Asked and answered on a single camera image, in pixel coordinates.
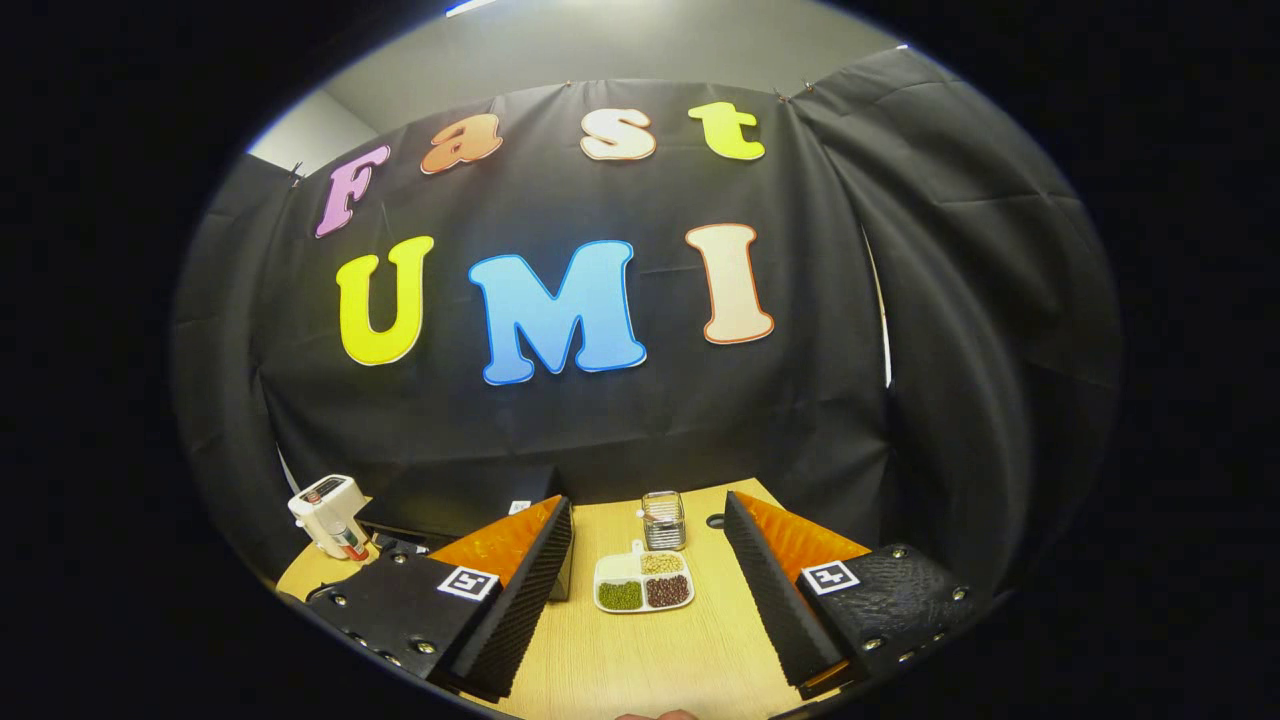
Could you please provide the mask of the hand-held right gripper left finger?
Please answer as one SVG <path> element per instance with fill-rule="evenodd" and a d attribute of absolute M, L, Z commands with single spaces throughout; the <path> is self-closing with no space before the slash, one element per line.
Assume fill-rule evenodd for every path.
<path fill-rule="evenodd" d="M 573 542 L 563 495 L 433 552 L 387 550 L 305 596 L 326 628 L 392 670 L 485 701 L 509 696 Z"/>

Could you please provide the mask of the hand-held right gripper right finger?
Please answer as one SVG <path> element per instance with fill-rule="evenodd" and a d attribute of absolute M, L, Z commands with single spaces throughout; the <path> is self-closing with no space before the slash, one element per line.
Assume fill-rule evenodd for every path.
<path fill-rule="evenodd" d="M 910 544 L 870 550 L 740 491 L 723 529 L 805 700 L 896 675 L 977 620 L 975 587 Z"/>

